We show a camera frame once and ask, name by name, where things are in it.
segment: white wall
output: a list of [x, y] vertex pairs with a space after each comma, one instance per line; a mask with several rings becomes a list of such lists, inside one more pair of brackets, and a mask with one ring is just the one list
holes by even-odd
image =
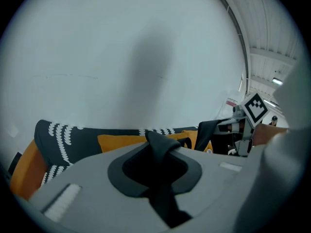
[[278, 113], [270, 111], [268, 115], [262, 120], [263, 124], [269, 124], [273, 116], [277, 116], [277, 127], [288, 128], [288, 124], [285, 118], [281, 117]]
[[161, 128], [214, 119], [244, 70], [218, 0], [27, 0], [0, 48], [5, 167], [40, 119]]

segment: person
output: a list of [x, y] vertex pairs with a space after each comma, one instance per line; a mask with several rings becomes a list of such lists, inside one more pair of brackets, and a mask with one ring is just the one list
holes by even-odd
[[276, 123], [277, 123], [277, 116], [273, 116], [269, 125], [276, 126]]

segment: ceiling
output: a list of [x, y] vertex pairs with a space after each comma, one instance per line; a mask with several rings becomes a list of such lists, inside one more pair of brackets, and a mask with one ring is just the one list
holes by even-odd
[[259, 92], [277, 104], [273, 97], [299, 58], [303, 41], [299, 29], [279, 0], [226, 0], [242, 30], [248, 61], [247, 94]]

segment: orange fabric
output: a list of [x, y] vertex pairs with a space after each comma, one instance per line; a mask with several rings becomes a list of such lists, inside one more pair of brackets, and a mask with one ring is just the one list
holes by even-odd
[[[191, 149], [194, 149], [196, 138], [198, 136], [198, 131], [183, 130], [182, 133], [186, 133], [188, 135], [188, 137], [191, 139], [191, 144], [192, 144]], [[212, 147], [212, 144], [210, 141], [209, 141], [207, 147], [205, 148], [204, 152], [207, 152], [207, 150], [212, 150], [212, 152], [213, 152], [213, 147]]]
[[[175, 140], [183, 139], [188, 137], [187, 133], [178, 133], [178, 134], [169, 134], [168, 138]], [[145, 136], [138, 135], [99, 135], [97, 136], [98, 143], [101, 145], [103, 153], [116, 150], [125, 146], [133, 145], [136, 143], [146, 142], [147, 139]]]
[[28, 200], [41, 186], [47, 169], [48, 166], [32, 140], [16, 165], [10, 182], [11, 192]]

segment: gray surface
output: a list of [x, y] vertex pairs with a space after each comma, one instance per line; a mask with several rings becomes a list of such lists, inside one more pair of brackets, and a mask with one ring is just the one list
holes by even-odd
[[[148, 199], [126, 197], [110, 183], [107, 168], [112, 160], [140, 146], [132, 145], [116, 151], [98, 154], [77, 162], [61, 175], [41, 187], [30, 203], [41, 210], [66, 184], [83, 187], [60, 224], [78, 232], [162, 232], [169, 227], [150, 206]], [[185, 148], [177, 150], [196, 161], [203, 175], [195, 188], [176, 196], [181, 210], [196, 216], [206, 209], [234, 182], [238, 172], [220, 167], [221, 162], [243, 166], [247, 159], [209, 154]]]

